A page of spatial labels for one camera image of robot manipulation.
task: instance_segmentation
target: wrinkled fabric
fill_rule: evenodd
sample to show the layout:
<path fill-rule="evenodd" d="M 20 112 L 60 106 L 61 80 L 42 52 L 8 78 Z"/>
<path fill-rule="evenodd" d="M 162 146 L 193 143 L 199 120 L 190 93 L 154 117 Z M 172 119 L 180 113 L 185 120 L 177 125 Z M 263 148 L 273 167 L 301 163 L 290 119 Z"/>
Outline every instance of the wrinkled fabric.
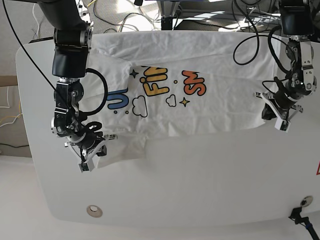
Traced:
<path fill-rule="evenodd" d="M 211 134 L 256 128 L 264 123 L 262 81 L 277 71 L 266 39 L 257 58 L 246 66 L 233 61 L 235 46 L 247 33 L 161 31 L 95 35 L 88 67 L 108 84 L 104 109 L 89 121 L 102 123 L 105 134 L 118 135 L 107 143 L 98 167 L 144 157 L 149 139 Z M 280 44 L 273 43 L 279 55 Z M 248 61 L 256 51 L 253 38 L 236 54 Z M 82 111 L 103 99 L 103 85 L 89 73 L 84 80 Z"/>

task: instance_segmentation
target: white table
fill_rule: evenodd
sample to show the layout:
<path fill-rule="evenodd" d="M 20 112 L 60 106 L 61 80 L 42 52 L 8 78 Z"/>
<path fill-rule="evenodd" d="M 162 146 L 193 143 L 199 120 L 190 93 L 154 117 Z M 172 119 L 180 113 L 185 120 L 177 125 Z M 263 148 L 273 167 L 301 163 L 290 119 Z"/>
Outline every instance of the white table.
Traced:
<path fill-rule="evenodd" d="M 320 45 L 312 45 L 314 72 L 320 76 Z M 55 85 L 53 41 L 25 47 Z M 283 50 L 280 59 L 288 66 Z M 272 121 L 246 131 L 154 140 L 147 143 L 146 159 L 87 174 L 76 167 L 65 140 L 50 131 L 53 91 L 21 49 L 16 64 L 32 158 L 58 219 L 128 227 L 240 224 L 287 217 L 308 195 L 314 201 L 304 213 L 320 210 L 318 92 L 301 101 L 304 113 L 293 118 L 287 134 Z M 89 216 L 88 205 L 99 206 L 103 216 Z"/>

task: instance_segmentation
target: metal grommet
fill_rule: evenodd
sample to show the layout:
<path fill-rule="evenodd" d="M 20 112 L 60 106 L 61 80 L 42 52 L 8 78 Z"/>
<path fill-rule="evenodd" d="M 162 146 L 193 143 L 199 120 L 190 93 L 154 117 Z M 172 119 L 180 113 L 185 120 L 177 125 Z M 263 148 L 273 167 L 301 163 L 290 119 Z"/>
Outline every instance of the metal grommet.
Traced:
<path fill-rule="evenodd" d="M 93 218 L 100 218 L 102 216 L 101 208 L 95 205 L 89 205 L 86 208 L 86 212 Z"/>
<path fill-rule="evenodd" d="M 314 200 L 313 196 L 306 196 L 300 203 L 302 208 L 308 207 Z"/>

